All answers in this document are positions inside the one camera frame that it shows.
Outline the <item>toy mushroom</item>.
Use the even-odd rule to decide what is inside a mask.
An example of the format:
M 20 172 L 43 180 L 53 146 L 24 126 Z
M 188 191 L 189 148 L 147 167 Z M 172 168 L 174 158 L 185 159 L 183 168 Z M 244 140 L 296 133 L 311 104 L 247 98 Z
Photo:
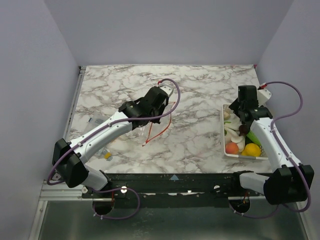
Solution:
M 228 112 L 226 112 L 226 111 L 223 112 L 223 119 L 224 120 L 229 120 L 230 117 L 231 117 L 231 115 Z

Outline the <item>clear screw box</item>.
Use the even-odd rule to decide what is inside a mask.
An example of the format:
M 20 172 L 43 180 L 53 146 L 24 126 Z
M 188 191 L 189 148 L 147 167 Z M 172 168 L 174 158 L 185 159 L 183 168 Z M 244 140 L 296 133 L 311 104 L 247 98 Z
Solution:
M 94 129 L 105 121 L 105 118 L 102 116 L 93 116 L 88 120 L 87 128 Z

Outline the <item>toy white garlic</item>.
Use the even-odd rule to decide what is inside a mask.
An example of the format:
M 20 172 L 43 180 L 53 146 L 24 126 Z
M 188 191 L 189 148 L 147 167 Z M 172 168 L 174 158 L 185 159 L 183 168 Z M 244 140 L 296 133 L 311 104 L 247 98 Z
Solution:
M 223 123 L 225 146 L 230 143 L 236 144 L 238 153 L 242 152 L 245 148 L 245 136 L 240 135 L 240 125 L 239 121 L 231 119 L 225 120 Z

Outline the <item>white plastic basket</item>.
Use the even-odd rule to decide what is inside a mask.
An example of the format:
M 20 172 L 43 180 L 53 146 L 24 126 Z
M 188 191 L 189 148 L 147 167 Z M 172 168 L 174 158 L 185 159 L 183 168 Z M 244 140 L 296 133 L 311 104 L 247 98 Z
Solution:
M 221 147 L 224 157 L 266 160 L 262 144 L 258 137 L 247 130 L 227 104 L 220 111 Z

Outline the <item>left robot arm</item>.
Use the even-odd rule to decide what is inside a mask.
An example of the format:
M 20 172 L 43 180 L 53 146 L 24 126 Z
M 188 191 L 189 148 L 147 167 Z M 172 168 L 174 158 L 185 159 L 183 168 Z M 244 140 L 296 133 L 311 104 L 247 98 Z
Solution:
M 78 138 L 59 139 L 54 145 L 52 164 L 69 188 L 90 185 L 101 198 L 111 191 L 102 171 L 86 166 L 86 162 L 116 138 L 148 123 L 159 123 L 173 89 L 167 85 L 153 86 L 145 96 L 123 103 L 106 121 Z

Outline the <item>toy green vegetable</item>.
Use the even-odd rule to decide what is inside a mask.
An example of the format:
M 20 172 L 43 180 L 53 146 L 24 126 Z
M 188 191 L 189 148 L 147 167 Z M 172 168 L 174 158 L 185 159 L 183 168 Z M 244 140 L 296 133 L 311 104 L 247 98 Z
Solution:
M 261 146 L 261 143 L 257 136 L 250 130 L 247 134 L 246 137 L 252 141 L 252 143 L 258 145 L 259 147 Z

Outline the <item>clear zip top bag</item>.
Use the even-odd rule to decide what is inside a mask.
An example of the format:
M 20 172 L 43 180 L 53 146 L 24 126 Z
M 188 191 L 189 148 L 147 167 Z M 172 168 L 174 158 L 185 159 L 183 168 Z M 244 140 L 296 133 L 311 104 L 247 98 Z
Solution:
M 139 129 L 138 136 L 142 143 L 142 147 L 145 147 L 151 141 L 160 138 L 170 127 L 172 123 L 172 114 L 159 119 L 159 123 L 150 122 L 146 126 Z

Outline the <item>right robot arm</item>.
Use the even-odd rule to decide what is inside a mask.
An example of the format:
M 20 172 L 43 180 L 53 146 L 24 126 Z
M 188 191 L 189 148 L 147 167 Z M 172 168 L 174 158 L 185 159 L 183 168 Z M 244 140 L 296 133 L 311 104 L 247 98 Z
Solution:
M 276 119 L 267 107 L 259 103 L 259 90 L 263 90 L 263 87 L 239 86 L 237 99 L 229 108 L 261 143 L 272 174 L 265 176 L 252 171 L 235 172 L 230 191 L 236 196 L 243 195 L 247 190 L 255 191 L 264 195 L 271 205 L 306 201 L 309 206 L 314 170 L 310 165 L 302 164 L 285 143 L 276 128 Z

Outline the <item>toy lemon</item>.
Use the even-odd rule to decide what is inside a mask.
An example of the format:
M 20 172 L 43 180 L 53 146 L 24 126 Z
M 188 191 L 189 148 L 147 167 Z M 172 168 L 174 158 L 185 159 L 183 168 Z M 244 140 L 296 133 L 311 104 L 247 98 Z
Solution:
M 242 153 L 243 156 L 249 156 L 249 157 L 259 157 L 261 155 L 261 149 L 258 145 L 254 143 L 248 143 Z

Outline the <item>black mounting rail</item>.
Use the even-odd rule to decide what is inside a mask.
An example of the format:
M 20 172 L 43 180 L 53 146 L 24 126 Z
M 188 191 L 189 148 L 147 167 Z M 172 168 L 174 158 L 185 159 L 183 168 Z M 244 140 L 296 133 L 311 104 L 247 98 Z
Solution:
M 82 194 L 98 208 L 228 208 L 249 210 L 250 193 L 233 190 L 231 173 L 110 173 L 107 193 Z

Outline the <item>toy peach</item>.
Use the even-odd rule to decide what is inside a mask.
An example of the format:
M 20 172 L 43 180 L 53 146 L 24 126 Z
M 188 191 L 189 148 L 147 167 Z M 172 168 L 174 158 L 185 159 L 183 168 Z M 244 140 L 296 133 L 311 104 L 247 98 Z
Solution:
M 234 142 L 229 142 L 225 145 L 225 152 L 231 155 L 237 155 L 239 153 L 239 147 Z

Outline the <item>dark red toy fruit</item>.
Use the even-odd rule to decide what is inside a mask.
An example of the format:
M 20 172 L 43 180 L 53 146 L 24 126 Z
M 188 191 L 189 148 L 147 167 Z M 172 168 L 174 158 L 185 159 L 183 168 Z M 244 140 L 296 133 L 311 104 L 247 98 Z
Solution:
M 238 131 L 239 136 L 246 136 L 250 132 L 250 129 L 245 124 L 242 124 L 239 126 Z

